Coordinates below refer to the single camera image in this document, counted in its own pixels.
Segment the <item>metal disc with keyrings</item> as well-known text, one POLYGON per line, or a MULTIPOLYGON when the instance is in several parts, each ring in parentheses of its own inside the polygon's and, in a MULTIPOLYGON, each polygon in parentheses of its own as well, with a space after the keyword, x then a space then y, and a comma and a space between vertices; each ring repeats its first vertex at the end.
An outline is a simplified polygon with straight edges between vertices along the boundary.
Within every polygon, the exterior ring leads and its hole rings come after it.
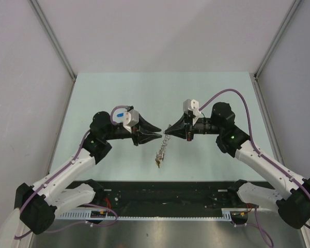
POLYGON ((164 161, 164 157, 165 157, 166 147, 168 145, 168 141, 170 140, 170 138, 171 138, 171 135, 164 135, 160 149, 156 153, 156 156, 162 156, 163 157, 163 161, 164 161))

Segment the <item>yellow tag key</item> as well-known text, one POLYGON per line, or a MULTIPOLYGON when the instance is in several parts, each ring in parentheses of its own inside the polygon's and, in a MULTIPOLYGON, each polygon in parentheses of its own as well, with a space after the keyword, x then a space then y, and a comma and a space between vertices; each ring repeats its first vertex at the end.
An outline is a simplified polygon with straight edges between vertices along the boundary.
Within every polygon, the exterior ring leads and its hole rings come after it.
POLYGON ((158 168, 161 168, 161 165, 163 163, 163 157, 162 156, 156 156, 155 162, 158 168))

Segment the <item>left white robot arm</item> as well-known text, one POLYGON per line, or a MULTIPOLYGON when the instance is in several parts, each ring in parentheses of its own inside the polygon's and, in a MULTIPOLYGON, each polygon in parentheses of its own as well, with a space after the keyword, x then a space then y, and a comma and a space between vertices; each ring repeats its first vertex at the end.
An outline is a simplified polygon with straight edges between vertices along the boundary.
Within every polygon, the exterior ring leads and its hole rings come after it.
POLYGON ((75 155, 32 185, 23 183, 17 188, 14 207, 20 211, 20 221, 38 235, 47 231, 55 218, 66 211, 86 204, 101 205, 104 194, 92 181, 72 190, 67 190, 67 186, 105 158, 112 148, 110 140, 131 139, 138 146, 161 138, 160 132, 160 128, 147 122, 130 106, 123 112, 120 123, 108 112, 97 112, 75 155))

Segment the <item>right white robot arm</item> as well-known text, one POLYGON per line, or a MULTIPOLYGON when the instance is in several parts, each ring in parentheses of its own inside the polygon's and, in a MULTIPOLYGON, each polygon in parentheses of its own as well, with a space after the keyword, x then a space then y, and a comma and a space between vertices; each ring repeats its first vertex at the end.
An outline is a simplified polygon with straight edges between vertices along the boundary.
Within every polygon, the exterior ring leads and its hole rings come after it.
POLYGON ((310 177, 294 173, 267 156, 253 144, 250 135, 235 125, 235 114, 228 103, 214 104, 209 118, 202 117, 196 100, 183 103, 182 117, 164 132, 192 141, 196 134, 214 134, 222 153, 245 163, 261 175, 273 188, 267 189, 238 180, 228 194, 233 207, 244 203, 277 212, 289 226, 300 229, 310 219, 310 177))

